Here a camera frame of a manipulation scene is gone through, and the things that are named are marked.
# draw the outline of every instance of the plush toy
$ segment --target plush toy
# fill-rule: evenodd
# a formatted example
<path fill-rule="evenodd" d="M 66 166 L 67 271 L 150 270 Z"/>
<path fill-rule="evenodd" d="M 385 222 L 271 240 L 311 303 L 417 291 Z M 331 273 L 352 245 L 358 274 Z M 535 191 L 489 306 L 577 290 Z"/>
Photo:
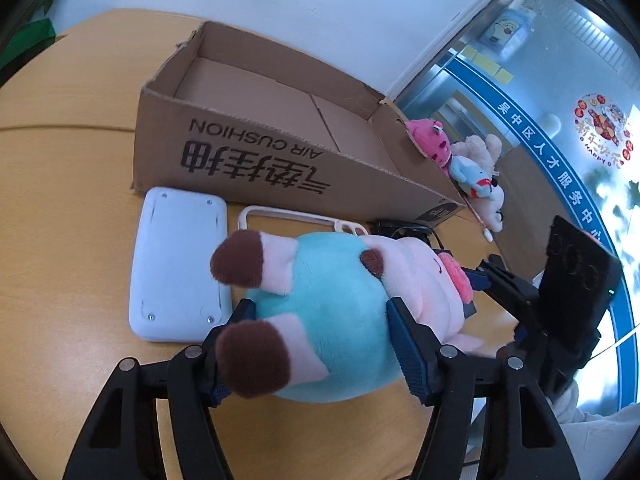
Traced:
<path fill-rule="evenodd" d="M 503 204 L 504 191 L 498 185 L 492 186 L 491 195 L 486 198 L 469 199 L 469 205 L 480 217 L 484 226 L 494 233 L 502 231 L 502 213 L 500 209 Z"/>
<path fill-rule="evenodd" d="M 249 288 L 255 320 L 230 325 L 216 343 L 225 384 L 242 397 L 304 402 L 350 399 L 401 376 L 386 322 L 400 297 L 441 342 L 463 351 L 481 341 L 459 333 L 470 283 L 448 253 L 417 238 L 312 233 L 284 238 L 234 232 L 211 272 Z"/>
<path fill-rule="evenodd" d="M 480 166 L 466 156 L 455 155 L 451 157 L 449 176 L 470 198 L 484 198 L 491 194 L 491 174 L 485 173 Z"/>
<path fill-rule="evenodd" d="M 404 124 L 415 147 L 426 158 L 433 160 L 449 176 L 451 146 L 449 137 L 442 129 L 442 123 L 431 119 L 417 119 L 407 121 Z"/>
<path fill-rule="evenodd" d="M 482 140 L 477 135 L 468 136 L 465 142 L 456 142 L 451 145 L 453 156 L 470 158 L 489 176 L 497 174 L 494 167 L 501 151 L 502 141 L 494 134 L 487 135 L 486 140 Z"/>
<path fill-rule="evenodd" d="M 498 173 L 494 170 L 495 164 L 502 151 L 502 141 L 494 134 L 486 136 L 486 140 L 473 135 L 465 139 L 465 142 L 456 142 L 451 145 L 453 159 L 459 156 L 469 158 L 476 163 L 486 176 L 494 176 Z M 502 213 L 500 209 L 504 204 L 504 191 L 498 186 L 497 181 L 491 179 L 490 193 L 483 196 L 469 195 L 468 203 L 485 226 L 484 237 L 491 242 L 493 236 L 487 230 L 494 233 L 502 231 Z"/>

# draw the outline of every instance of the teal plush body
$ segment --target teal plush body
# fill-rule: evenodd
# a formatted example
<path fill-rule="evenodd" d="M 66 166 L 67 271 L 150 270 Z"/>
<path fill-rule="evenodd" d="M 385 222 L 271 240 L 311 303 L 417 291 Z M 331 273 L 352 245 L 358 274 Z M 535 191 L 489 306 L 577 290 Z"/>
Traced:
<path fill-rule="evenodd" d="M 275 395 L 305 402 L 360 396 L 398 379 L 398 359 L 389 341 L 382 282 L 362 265 L 367 249 L 359 237 L 312 233 L 298 240 L 292 289 L 280 296 L 252 289 L 256 319 L 295 314 L 309 343 L 326 365 L 321 381 L 294 384 Z"/>

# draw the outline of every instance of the round table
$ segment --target round table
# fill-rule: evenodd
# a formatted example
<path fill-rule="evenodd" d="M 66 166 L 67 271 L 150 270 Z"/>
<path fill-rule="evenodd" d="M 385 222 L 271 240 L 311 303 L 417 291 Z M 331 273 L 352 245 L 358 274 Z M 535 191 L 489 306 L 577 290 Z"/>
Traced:
<path fill-rule="evenodd" d="M 182 347 L 142 341 L 128 326 L 143 200 L 130 186 L 140 87 L 199 21 L 112 10 L 67 31 L 0 89 L 0 420 L 40 480 L 62 476 L 120 359 L 165 360 Z M 240 208 L 230 205 L 230 226 Z M 268 218 L 252 227 L 317 230 Z M 497 252 L 463 216 L 438 232 L 463 265 Z M 482 294 L 476 304 L 465 331 L 495 352 L 513 319 Z M 399 381 L 324 405 L 232 396 L 212 416 L 238 480 L 382 480 L 411 471 L 429 412 Z M 165 401 L 159 424 L 168 478 L 180 479 Z"/>

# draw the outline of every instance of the green plant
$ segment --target green plant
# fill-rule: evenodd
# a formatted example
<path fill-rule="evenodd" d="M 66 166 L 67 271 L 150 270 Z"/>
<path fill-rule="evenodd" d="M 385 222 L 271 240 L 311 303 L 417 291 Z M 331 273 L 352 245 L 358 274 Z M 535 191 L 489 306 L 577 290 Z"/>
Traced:
<path fill-rule="evenodd" d="M 51 10 L 51 6 L 53 5 L 53 0 L 36 0 L 33 5 L 29 8 L 29 10 L 24 15 L 24 21 L 30 22 L 35 13 L 42 9 L 43 14 L 46 16 L 47 13 Z"/>

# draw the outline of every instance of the white plush toy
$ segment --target white plush toy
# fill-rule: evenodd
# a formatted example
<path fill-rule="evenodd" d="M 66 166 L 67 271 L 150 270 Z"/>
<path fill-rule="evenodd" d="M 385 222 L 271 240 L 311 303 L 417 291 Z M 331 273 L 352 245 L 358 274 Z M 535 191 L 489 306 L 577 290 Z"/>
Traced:
<path fill-rule="evenodd" d="M 479 136 L 469 136 L 465 142 L 456 142 L 451 145 L 451 154 L 456 156 L 466 156 L 474 161 L 488 175 L 496 175 L 495 163 L 502 151 L 502 141 L 494 134 L 486 136 L 482 140 Z M 499 233 L 502 231 L 502 213 L 500 209 L 504 204 L 504 191 L 497 182 L 492 183 L 492 192 L 486 198 L 471 198 L 468 203 L 470 208 L 476 213 L 484 224 L 484 237 L 491 242 L 494 237 L 491 231 Z"/>

